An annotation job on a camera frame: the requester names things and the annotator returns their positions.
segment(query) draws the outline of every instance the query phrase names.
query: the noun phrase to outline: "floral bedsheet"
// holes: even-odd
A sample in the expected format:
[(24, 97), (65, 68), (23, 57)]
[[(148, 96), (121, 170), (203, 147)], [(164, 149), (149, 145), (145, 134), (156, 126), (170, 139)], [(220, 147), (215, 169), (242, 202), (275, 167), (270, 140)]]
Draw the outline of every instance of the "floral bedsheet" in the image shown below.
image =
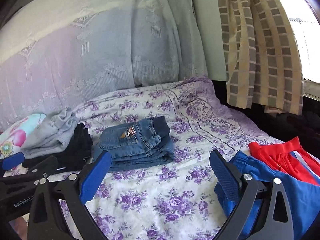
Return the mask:
[[(226, 217), (214, 193), (217, 179), (209, 154), (226, 160), (247, 145), (279, 142), (244, 114), (221, 105), (204, 77), (121, 90), (79, 105), (76, 114), (93, 141), (106, 127), (164, 115), (171, 129), (175, 160), (162, 166), (108, 173), (86, 206), (112, 240), (211, 240)], [(21, 166), (10, 174), (25, 172)], [(66, 174), (49, 177), (60, 180)], [(74, 237), (81, 239), (61, 202)]]

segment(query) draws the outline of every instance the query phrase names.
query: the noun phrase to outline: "pillow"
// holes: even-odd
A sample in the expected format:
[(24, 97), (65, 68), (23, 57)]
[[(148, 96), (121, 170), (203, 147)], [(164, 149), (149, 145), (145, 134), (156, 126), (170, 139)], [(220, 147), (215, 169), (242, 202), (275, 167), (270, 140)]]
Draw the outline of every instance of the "pillow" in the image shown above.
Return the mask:
[(191, 0), (34, 0), (0, 30), (0, 130), (110, 91), (206, 74)]
[(0, 160), (20, 152), (26, 137), (43, 121), (45, 114), (32, 114), (17, 121), (0, 135)]

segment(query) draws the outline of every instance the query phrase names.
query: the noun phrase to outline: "blue clothing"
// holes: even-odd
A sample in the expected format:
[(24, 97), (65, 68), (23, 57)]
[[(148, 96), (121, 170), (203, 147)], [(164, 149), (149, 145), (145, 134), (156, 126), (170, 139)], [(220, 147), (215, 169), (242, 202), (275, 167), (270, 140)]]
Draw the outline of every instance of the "blue clothing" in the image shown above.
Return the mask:
[[(233, 163), (242, 174), (249, 173), (256, 180), (270, 182), (276, 177), (281, 179), (290, 204), (294, 240), (300, 240), (320, 211), (320, 186), (297, 180), (281, 171), (271, 170), (265, 163), (251, 156), (248, 157), (241, 151), (237, 152), (230, 160), (230, 163)], [(226, 198), (219, 183), (217, 183), (214, 191), (218, 196), (218, 200), (226, 216), (229, 216), (236, 206), (236, 203)], [(240, 239), (246, 238), (249, 235), (260, 203), (261, 200), (255, 201), (247, 223), (240, 235)]]
[(166, 164), (174, 160), (173, 142), (164, 116), (106, 128), (93, 146), (95, 161), (103, 150), (110, 152), (109, 172)]

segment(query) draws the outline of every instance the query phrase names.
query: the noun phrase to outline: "black glove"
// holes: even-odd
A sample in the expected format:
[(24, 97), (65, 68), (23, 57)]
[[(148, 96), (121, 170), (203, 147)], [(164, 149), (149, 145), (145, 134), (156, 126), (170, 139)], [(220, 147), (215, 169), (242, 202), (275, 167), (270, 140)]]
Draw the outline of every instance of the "black glove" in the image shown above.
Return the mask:
[[(91, 156), (92, 145), (93, 142), (88, 129), (84, 128), (83, 123), (78, 124), (67, 148), (63, 152), (52, 154), (58, 160), (58, 169), (64, 168), (57, 170), (54, 174), (66, 171), (80, 171)], [(22, 166), (25, 168), (34, 167), (48, 156), (26, 159)]]

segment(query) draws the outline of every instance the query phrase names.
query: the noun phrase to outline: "blue gripper pad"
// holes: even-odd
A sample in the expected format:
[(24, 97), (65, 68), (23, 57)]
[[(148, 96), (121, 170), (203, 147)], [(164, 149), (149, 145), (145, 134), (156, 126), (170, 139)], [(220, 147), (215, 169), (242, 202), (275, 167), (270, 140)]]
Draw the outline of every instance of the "blue gripper pad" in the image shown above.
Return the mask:
[(210, 166), (228, 200), (238, 203), (240, 200), (239, 184), (225, 165), (227, 162), (220, 159), (218, 154), (220, 153), (214, 151), (210, 153)]
[(102, 180), (110, 169), (111, 166), (111, 154), (107, 151), (101, 153), (100, 159), (98, 159), (94, 164), (94, 168), (90, 171), (87, 177), (84, 179), (80, 185), (80, 201), (84, 205), (87, 201), (93, 199), (96, 194)]
[(12, 168), (18, 166), (19, 164), (24, 162), (24, 155), (22, 152), (18, 152), (10, 157), (5, 158), (2, 161), (2, 168), (5, 171), (11, 170)]

